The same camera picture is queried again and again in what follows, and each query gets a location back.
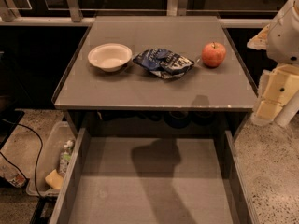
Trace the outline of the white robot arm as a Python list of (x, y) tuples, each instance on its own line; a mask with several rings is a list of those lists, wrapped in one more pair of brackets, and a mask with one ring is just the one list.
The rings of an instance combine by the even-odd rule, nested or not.
[(288, 0), (247, 47), (265, 50), (277, 63), (272, 71), (263, 70), (251, 122), (285, 127), (299, 111), (299, 0)]

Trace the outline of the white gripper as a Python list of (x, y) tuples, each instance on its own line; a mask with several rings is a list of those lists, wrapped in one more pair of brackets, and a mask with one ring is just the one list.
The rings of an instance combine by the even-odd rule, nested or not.
[(265, 50), (278, 63), (272, 71), (263, 70), (252, 123), (287, 126), (299, 111), (299, 0), (288, 0), (247, 47)]

